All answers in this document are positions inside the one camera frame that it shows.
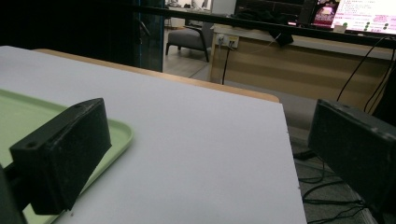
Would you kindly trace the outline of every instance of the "white table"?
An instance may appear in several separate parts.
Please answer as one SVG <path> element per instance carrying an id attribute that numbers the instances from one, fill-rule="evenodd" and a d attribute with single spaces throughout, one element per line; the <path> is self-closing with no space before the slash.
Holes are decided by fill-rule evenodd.
<path id="1" fill-rule="evenodd" d="M 57 223 L 306 223 L 281 104 L 11 47 L 0 88 L 62 105 L 103 97 L 134 129 Z"/>

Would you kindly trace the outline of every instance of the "power socket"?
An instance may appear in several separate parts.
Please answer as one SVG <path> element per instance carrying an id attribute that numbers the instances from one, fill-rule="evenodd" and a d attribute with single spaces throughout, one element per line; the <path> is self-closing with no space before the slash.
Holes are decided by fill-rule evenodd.
<path id="1" fill-rule="evenodd" d="M 237 35 L 225 35 L 225 34 L 216 34 L 216 45 L 222 45 L 228 47 L 230 41 L 233 41 L 231 47 L 236 49 L 238 47 L 239 36 Z"/>

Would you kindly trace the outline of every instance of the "floor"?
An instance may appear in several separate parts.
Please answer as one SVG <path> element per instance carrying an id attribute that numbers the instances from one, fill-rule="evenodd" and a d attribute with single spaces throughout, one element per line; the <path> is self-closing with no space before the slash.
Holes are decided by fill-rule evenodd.
<path id="1" fill-rule="evenodd" d="M 166 37 L 167 32 L 165 33 L 164 45 L 166 46 Z M 181 51 L 177 50 L 177 47 L 171 46 L 169 49 L 168 55 L 164 55 L 163 60 L 163 71 L 168 74 L 181 76 L 181 77 L 189 77 L 199 80 L 207 81 L 208 73 L 209 73 L 209 63 L 205 60 L 205 54 L 201 51 L 194 49 L 181 49 Z M 306 144 L 302 142 L 294 142 L 291 140 L 291 147 L 293 153 L 307 150 Z M 299 178 L 312 178 L 318 177 L 322 175 L 322 163 L 318 160 L 311 161 L 296 161 L 295 162 L 297 175 Z M 308 184 L 304 182 L 300 182 L 302 195 L 307 191 L 312 189 L 315 186 L 330 183 L 332 181 L 340 180 L 339 177 L 334 176 L 333 173 L 325 172 L 324 174 L 330 175 L 329 177 L 325 177 L 322 181 L 317 184 Z M 321 199 L 321 200 L 332 200 L 332 201 L 354 201 L 357 199 L 356 195 L 351 191 L 351 189 L 346 184 L 339 184 L 334 186 L 329 186 L 324 189 L 318 189 L 312 192 L 309 195 L 309 199 Z M 328 204 L 304 204 L 305 215 L 308 223 L 376 223 L 374 219 L 371 217 L 368 209 L 363 209 L 358 212 L 358 207 L 356 204 L 348 204 L 348 205 L 328 205 Z M 336 217 L 338 214 L 343 218 L 338 218 L 335 220 L 328 220 L 324 218 Z"/>

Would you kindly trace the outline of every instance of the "light green tray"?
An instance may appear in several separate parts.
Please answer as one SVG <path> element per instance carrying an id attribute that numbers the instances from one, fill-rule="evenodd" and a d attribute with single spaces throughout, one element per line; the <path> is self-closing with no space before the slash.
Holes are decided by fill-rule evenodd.
<path id="1" fill-rule="evenodd" d="M 66 106 L 0 90 L 0 164 L 3 168 L 12 163 L 9 152 L 12 145 L 66 108 Z M 133 131 L 129 126 L 112 119 L 108 120 L 108 126 L 112 147 L 92 173 L 84 190 L 131 145 Z M 23 210 L 23 213 L 29 224 L 51 223 L 57 217 L 38 216 L 30 205 Z"/>

